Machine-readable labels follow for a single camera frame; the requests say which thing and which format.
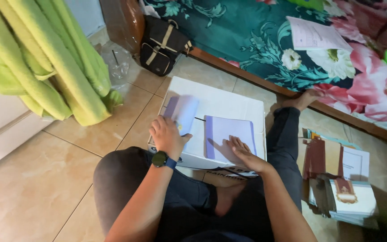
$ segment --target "bare foot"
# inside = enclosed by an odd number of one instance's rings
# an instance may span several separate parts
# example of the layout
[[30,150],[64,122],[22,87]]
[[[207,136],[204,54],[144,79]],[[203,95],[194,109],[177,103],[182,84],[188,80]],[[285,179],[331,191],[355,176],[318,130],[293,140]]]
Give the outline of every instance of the bare foot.
[[215,208],[215,214],[218,217],[222,217],[229,211],[234,200],[238,197],[245,185],[245,183],[242,183],[229,187],[216,187],[216,192],[218,194],[218,203]]
[[322,92],[307,89],[300,97],[297,99],[286,100],[282,103],[282,107],[294,107],[299,111],[306,109],[310,103],[322,98],[324,94]]

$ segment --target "plastic bag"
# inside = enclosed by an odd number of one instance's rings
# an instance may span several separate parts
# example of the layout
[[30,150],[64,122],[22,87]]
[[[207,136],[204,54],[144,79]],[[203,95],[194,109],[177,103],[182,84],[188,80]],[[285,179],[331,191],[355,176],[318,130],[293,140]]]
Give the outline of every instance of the plastic bag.
[[102,47],[101,57],[108,65],[111,88],[120,90],[127,82],[131,54],[116,43],[109,42]]

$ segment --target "white cardboard box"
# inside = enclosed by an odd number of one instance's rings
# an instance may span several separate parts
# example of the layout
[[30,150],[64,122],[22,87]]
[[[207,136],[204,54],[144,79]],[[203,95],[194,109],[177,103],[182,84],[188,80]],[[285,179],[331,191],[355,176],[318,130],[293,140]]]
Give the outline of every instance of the white cardboard box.
[[[181,161],[177,165],[194,170],[206,170],[207,173],[231,179],[243,180],[245,178],[242,176],[257,176],[255,172],[249,171],[240,164],[235,165],[232,162],[220,162],[206,158],[204,116],[252,121],[256,153],[258,157],[266,160],[264,103],[211,86],[173,77],[159,113],[164,113],[170,97],[180,95],[193,95],[200,100],[200,103],[191,128],[193,137],[187,143],[181,154]],[[148,141],[148,149],[151,152],[157,151],[151,136]]]

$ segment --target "forearm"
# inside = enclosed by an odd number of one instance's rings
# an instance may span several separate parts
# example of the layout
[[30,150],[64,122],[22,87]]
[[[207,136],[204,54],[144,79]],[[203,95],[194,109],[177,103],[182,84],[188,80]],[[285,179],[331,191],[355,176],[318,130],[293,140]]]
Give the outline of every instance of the forearm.
[[279,242],[317,241],[309,224],[292,201],[275,169],[261,174],[274,239]]
[[172,174],[173,170],[166,166],[150,167],[110,228],[106,242],[153,241]]

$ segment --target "dark pants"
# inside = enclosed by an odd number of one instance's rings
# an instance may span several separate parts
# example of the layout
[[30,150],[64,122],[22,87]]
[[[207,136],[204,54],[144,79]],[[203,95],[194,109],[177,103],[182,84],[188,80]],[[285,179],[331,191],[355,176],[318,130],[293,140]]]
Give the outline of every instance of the dark pants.
[[[296,164],[299,115],[300,111],[292,107],[274,112],[274,124],[267,134],[267,161],[279,173],[301,211],[302,177]],[[141,148],[130,147],[111,152],[98,163],[93,184],[104,234],[142,182],[152,156]],[[165,195],[156,241],[180,241],[210,229],[241,234],[255,241],[274,241],[265,200],[262,179],[249,179],[227,214],[216,217],[216,187],[175,170]]]

